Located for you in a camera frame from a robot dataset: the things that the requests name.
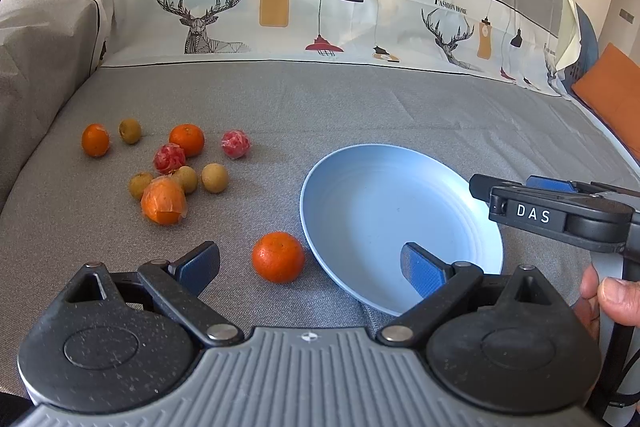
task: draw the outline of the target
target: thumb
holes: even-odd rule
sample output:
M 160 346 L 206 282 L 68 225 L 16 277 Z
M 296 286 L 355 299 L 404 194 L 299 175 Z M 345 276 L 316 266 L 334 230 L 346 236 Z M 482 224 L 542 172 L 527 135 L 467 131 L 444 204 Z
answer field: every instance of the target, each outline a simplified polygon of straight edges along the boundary
M 640 283 L 607 277 L 598 288 L 598 302 L 618 324 L 640 327 Z

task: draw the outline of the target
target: blue plate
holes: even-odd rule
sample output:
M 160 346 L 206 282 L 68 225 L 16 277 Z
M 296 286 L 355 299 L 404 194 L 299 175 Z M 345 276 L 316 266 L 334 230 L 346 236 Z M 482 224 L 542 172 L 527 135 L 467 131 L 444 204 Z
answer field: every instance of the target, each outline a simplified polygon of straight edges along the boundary
M 401 315 L 420 301 L 400 267 L 414 241 L 445 261 L 502 269 L 502 238 L 485 203 L 424 154 L 353 145 L 320 160 L 300 194 L 300 219 L 318 263 L 359 301 Z

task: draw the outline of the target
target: orange pillow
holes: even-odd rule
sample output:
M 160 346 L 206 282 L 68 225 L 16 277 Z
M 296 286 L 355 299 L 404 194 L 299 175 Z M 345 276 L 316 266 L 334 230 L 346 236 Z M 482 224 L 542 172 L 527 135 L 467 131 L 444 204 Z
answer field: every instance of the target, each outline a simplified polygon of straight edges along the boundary
M 640 68 L 608 44 L 572 89 L 640 160 Z

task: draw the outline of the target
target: red wrapped candy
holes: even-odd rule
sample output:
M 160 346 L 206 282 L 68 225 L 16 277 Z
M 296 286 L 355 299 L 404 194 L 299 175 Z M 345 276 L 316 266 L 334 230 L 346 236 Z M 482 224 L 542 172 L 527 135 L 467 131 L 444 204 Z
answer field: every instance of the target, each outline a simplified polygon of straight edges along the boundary
M 161 174 L 170 174 L 186 165 L 187 158 L 184 150 L 175 143 L 163 145 L 154 156 L 154 167 Z
M 220 142 L 223 152 L 232 160 L 236 160 L 247 154 L 251 148 L 249 137 L 238 129 L 227 131 Z

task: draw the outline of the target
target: plate rim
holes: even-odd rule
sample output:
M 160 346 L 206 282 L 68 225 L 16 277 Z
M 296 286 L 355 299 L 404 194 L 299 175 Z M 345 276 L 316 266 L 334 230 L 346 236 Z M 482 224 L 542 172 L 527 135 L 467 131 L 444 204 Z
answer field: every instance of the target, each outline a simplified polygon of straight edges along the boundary
M 313 244 L 313 242 L 311 241 L 311 239 L 309 238 L 309 233 L 308 230 L 306 229 L 306 220 L 305 220 L 305 212 L 303 210 L 303 201 L 305 198 L 305 192 L 306 192 L 306 184 L 308 183 L 309 179 L 311 178 L 311 176 L 313 175 L 313 173 L 316 171 L 316 169 L 322 164 L 324 163 L 324 161 L 328 160 L 329 158 L 331 158 L 331 156 L 334 156 L 335 154 L 341 153 L 343 151 L 346 151 L 348 149 L 354 149 L 356 147 L 389 147 L 389 148 L 393 148 L 393 149 L 401 149 L 404 151 L 409 151 L 415 154 L 418 154 L 420 156 L 424 156 L 425 158 L 428 158 L 430 160 L 433 160 L 437 163 L 439 163 L 440 165 L 444 166 L 446 169 L 449 169 L 453 174 L 455 174 L 457 177 L 459 177 L 460 179 L 462 179 L 462 181 L 464 181 L 465 183 L 468 183 L 462 176 L 460 176 L 460 174 L 458 174 L 457 172 L 455 172 L 451 167 L 449 167 L 448 165 L 444 164 L 443 162 L 436 160 L 435 158 L 432 158 L 431 156 L 428 156 L 424 153 L 421 153 L 419 151 L 416 151 L 414 149 L 409 149 L 408 147 L 402 147 L 399 145 L 392 145 L 392 144 L 388 144 L 388 143 L 357 143 L 357 144 L 353 144 L 353 145 L 348 145 L 346 147 L 341 147 L 340 149 L 337 149 L 333 152 L 330 152 L 329 154 L 325 155 L 323 158 L 321 158 L 320 160 L 318 160 L 318 162 L 316 162 L 316 164 L 311 168 L 311 170 L 307 173 L 306 177 L 305 177 L 305 181 L 302 184 L 302 188 L 300 189 L 300 201 L 299 201 L 299 208 L 300 208 L 300 223 L 302 224 L 302 230 L 305 233 L 305 238 L 306 238 L 306 243 L 309 245 L 309 248 L 311 249 L 311 252 L 313 253 L 314 257 L 316 258 L 316 261 L 318 261 L 318 263 L 320 264 L 320 266 L 322 267 L 322 269 L 327 273 L 327 275 L 329 277 L 331 277 L 331 279 L 338 285 L 340 286 L 340 288 L 342 288 L 344 291 L 346 291 L 349 295 L 351 295 L 353 298 L 355 298 L 356 300 L 358 300 L 359 302 L 366 304 L 367 306 L 372 307 L 375 310 L 378 310 L 380 312 L 386 313 L 388 315 L 392 315 L 394 317 L 398 317 L 400 314 L 398 314 L 395 311 L 389 310 L 387 308 L 385 308 L 384 306 L 380 306 L 379 304 L 375 304 L 374 302 L 370 301 L 369 299 L 367 299 L 366 297 L 360 295 L 359 293 L 355 292 L 353 289 L 349 288 L 334 272 L 333 270 L 331 270 L 327 263 L 325 263 L 324 259 L 322 259 L 322 257 L 320 256 L 320 254 L 318 253 L 318 250 L 316 249 L 315 245 Z M 502 268 L 504 266 L 504 244 L 502 242 L 502 234 L 500 233 L 500 229 L 498 228 L 498 226 L 496 225 L 496 229 L 498 231 L 498 240 L 500 241 L 500 272 L 502 272 Z

